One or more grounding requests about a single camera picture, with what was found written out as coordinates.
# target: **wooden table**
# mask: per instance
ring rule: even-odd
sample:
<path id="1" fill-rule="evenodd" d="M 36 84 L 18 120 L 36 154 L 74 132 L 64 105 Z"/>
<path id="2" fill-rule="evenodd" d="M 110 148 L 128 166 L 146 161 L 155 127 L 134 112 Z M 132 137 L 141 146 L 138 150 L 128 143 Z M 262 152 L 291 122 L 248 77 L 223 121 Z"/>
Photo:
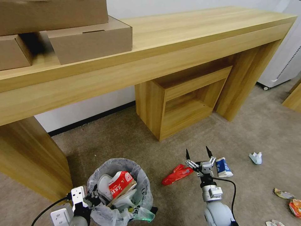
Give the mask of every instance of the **wooden table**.
<path id="1" fill-rule="evenodd" d="M 0 170 L 62 198 L 72 188 L 67 159 L 34 115 L 230 55 L 215 110 L 232 120 L 295 19 L 238 7 L 124 19 L 133 27 L 130 52 L 66 65 L 51 53 L 0 71 Z"/>

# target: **white appliance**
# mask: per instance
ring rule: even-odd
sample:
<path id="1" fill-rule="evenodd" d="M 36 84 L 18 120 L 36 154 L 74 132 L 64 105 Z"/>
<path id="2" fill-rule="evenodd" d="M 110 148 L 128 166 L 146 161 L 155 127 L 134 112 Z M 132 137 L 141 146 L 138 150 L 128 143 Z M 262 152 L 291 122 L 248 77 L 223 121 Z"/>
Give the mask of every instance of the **white appliance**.
<path id="1" fill-rule="evenodd" d="M 298 18 L 258 80 L 264 90 L 296 77 L 301 71 L 301 1 L 291 0 L 283 13 Z"/>

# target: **blue and white carton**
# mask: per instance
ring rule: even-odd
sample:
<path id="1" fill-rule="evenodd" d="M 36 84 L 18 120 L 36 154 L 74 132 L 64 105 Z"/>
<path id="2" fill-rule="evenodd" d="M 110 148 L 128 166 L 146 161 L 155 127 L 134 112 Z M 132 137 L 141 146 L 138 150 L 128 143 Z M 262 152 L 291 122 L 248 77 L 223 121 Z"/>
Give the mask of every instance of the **blue and white carton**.
<path id="1" fill-rule="evenodd" d="M 216 168 L 217 173 L 219 177 L 228 177 L 233 176 L 233 173 L 231 172 L 230 168 L 228 167 L 226 163 L 226 159 L 224 157 L 216 160 Z"/>

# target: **wooden cube shelf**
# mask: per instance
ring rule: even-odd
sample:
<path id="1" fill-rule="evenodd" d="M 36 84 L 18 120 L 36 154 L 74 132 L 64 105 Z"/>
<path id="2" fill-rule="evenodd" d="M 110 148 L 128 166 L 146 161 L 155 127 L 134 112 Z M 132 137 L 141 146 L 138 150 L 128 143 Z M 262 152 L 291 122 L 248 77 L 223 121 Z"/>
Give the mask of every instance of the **wooden cube shelf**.
<path id="1" fill-rule="evenodd" d="M 136 112 L 163 140 L 211 114 L 231 68 L 214 61 L 135 85 Z"/>

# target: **table top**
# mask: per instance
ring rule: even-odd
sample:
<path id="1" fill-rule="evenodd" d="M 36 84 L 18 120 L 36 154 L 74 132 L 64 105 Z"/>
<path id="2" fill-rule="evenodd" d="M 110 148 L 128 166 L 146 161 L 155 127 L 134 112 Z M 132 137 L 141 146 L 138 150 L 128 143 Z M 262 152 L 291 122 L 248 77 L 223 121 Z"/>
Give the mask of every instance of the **table top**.
<path id="1" fill-rule="evenodd" d="M 60 65 L 54 52 L 38 55 L 30 67 L 0 71 L 0 92 L 293 22 L 295 18 L 277 12 L 222 7 L 123 19 L 133 27 L 132 51 L 65 65 Z"/>

